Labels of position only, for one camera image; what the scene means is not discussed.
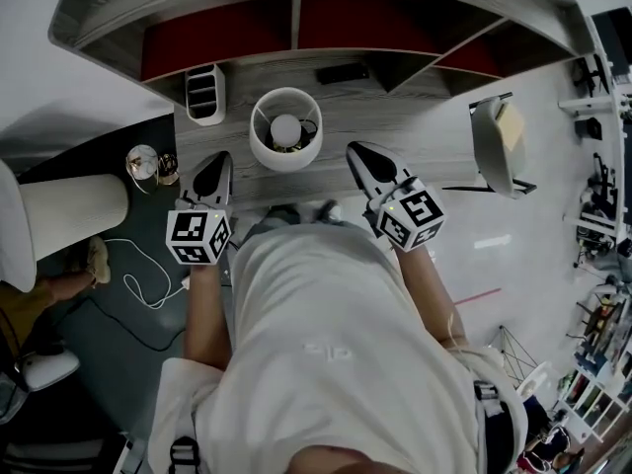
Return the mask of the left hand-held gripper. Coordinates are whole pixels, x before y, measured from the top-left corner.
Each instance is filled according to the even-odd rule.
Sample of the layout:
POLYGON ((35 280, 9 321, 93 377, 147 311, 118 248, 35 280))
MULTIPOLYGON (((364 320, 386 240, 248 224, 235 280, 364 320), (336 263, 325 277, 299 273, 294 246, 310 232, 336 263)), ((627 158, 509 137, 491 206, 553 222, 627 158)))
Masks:
POLYGON ((181 177, 180 196, 167 214, 166 246, 181 265, 215 265, 231 237, 233 161, 220 151, 181 177))

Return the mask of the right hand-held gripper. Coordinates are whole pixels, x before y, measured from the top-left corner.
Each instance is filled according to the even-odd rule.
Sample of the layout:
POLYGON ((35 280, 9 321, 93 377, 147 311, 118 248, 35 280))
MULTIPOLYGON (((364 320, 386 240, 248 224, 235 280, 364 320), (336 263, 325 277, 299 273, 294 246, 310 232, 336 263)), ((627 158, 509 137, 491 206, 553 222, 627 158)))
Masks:
POLYGON ((367 197, 363 217, 377 237, 387 237, 408 253, 438 234, 445 222, 443 207, 401 156, 375 143, 353 141, 346 157, 356 185, 367 197))

